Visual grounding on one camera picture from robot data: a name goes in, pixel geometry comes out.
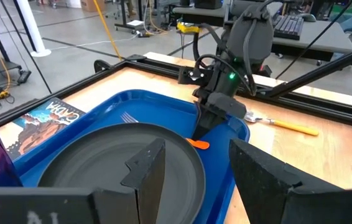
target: green led light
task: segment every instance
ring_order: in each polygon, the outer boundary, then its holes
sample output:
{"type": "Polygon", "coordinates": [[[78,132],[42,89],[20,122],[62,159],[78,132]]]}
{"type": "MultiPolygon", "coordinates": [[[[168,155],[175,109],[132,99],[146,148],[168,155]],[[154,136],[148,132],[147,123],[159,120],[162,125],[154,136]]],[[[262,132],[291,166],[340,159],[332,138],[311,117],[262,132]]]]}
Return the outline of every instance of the green led light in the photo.
{"type": "Polygon", "coordinates": [[[230,75],[228,76],[230,79],[233,79],[236,76],[234,72],[231,72],[230,75]]]}

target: concrete floor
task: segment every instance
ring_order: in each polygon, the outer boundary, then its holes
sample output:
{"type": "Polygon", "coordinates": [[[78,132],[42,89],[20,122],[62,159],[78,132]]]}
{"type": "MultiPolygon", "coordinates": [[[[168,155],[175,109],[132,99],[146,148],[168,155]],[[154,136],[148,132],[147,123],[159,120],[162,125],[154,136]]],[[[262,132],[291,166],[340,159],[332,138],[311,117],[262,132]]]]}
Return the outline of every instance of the concrete floor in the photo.
{"type": "MultiPolygon", "coordinates": [[[[12,1],[5,0],[5,2],[17,28],[22,33],[24,42],[30,48],[28,38],[22,29],[21,21],[12,1]]],[[[52,50],[52,53],[47,57],[35,58],[51,91],[58,91],[92,75],[94,73],[93,62],[97,59],[105,60],[110,64],[119,62],[111,43],[108,42],[106,32],[97,13],[61,7],[52,9],[48,6],[37,6],[34,2],[30,2],[30,5],[45,47],[52,50]]],[[[115,7],[111,4],[108,4],[108,6],[110,11],[115,10],[115,7]]],[[[113,17],[106,20],[123,57],[147,52],[171,54],[180,48],[180,36],[175,31],[165,35],[139,39],[127,30],[115,31],[115,21],[113,17]]],[[[27,83],[13,86],[10,89],[10,93],[15,99],[13,103],[1,101],[1,114],[34,98],[48,95],[49,91],[28,57],[28,52],[22,47],[1,4],[0,38],[11,61],[21,64],[24,70],[32,71],[27,83]]],[[[191,40],[191,37],[186,36],[185,43],[187,44],[191,40]]],[[[201,54],[214,53],[215,47],[215,41],[210,36],[205,36],[199,42],[201,54]]],[[[181,55],[181,51],[173,54],[175,57],[181,57],[181,55]]],[[[193,59],[191,45],[184,50],[184,58],[193,59]]],[[[288,66],[291,60],[292,58],[279,59],[275,55],[271,55],[265,63],[271,67],[274,77],[288,66]]],[[[298,60],[281,79],[289,81],[315,69],[317,67],[315,62],[314,60],[298,60]]],[[[18,76],[16,70],[11,71],[12,79],[17,80],[18,76]]],[[[0,75],[0,84],[3,86],[5,82],[6,76],[4,74],[0,75]]],[[[352,95],[352,66],[313,82],[310,86],[352,95]]]]}

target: desk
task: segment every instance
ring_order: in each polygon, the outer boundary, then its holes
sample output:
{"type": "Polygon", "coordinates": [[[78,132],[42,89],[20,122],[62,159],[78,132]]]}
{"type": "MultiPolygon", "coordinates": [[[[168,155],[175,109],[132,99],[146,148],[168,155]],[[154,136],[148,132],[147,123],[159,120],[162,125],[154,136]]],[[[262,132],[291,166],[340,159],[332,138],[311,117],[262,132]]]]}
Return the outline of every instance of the desk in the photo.
{"type": "MultiPolygon", "coordinates": [[[[268,5],[271,14],[275,14],[280,8],[279,2],[268,5]]],[[[183,15],[184,22],[200,24],[209,23],[213,26],[223,26],[225,13],[228,6],[211,9],[195,9],[194,7],[176,7],[174,13],[183,15]]],[[[275,37],[273,39],[272,52],[284,55],[298,56],[329,24],[328,21],[304,22],[300,40],[291,40],[275,37]]],[[[330,61],[333,53],[347,54],[352,52],[352,43],[345,35],[338,23],[334,23],[307,51],[304,58],[330,61]]]]}
{"type": "MultiPolygon", "coordinates": [[[[161,54],[148,53],[147,57],[179,65],[193,65],[193,61],[170,57],[161,54]]],[[[268,82],[271,78],[260,79],[258,82],[268,82]]],[[[129,89],[154,91],[185,101],[193,101],[192,91],[196,86],[178,85],[176,80],[160,77],[152,73],[133,68],[124,68],[114,75],[106,77],[85,89],[63,99],[74,107],[89,111],[114,94],[129,89]]],[[[308,94],[322,96],[332,100],[351,101],[346,95],[323,91],[310,87],[302,90],[308,94]]],[[[252,145],[288,162],[289,164],[346,189],[352,188],[352,126],[321,119],[296,111],[279,108],[241,97],[236,99],[244,103],[250,110],[274,119],[317,128],[317,137],[277,128],[266,124],[248,124],[251,130],[249,142],[252,145]]],[[[14,135],[12,123],[0,127],[0,137],[3,141],[14,135]]],[[[244,206],[235,189],[228,209],[225,223],[249,223],[244,206]]]]}

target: blue tray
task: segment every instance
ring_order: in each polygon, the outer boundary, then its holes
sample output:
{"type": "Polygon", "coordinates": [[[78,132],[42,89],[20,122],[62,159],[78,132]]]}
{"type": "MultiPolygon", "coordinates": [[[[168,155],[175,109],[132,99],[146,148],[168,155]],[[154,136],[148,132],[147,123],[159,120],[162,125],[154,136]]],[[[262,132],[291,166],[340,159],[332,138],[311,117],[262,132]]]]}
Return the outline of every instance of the blue tray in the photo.
{"type": "MultiPolygon", "coordinates": [[[[36,187],[50,161],[76,138],[96,129],[123,123],[121,114],[128,112],[140,122],[171,129],[190,138],[197,109],[194,104],[144,90],[128,90],[114,95],[50,139],[23,155],[14,165],[25,187],[36,187]]],[[[229,120],[210,131],[202,140],[210,143],[198,150],[205,175],[206,192],[195,223],[223,223],[235,182],[229,164],[229,140],[249,139],[249,129],[239,119],[229,120]]]]}

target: book cover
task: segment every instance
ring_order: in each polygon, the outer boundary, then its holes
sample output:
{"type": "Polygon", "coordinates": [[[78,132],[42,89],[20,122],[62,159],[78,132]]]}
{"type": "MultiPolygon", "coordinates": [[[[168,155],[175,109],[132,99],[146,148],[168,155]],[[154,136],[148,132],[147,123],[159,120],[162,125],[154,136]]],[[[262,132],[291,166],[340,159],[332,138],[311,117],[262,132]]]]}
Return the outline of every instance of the book cover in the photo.
{"type": "Polygon", "coordinates": [[[52,98],[29,113],[17,118],[14,124],[21,127],[18,140],[8,147],[7,153],[12,160],[29,152],[50,136],[76,121],[85,112],[52,98]]]}

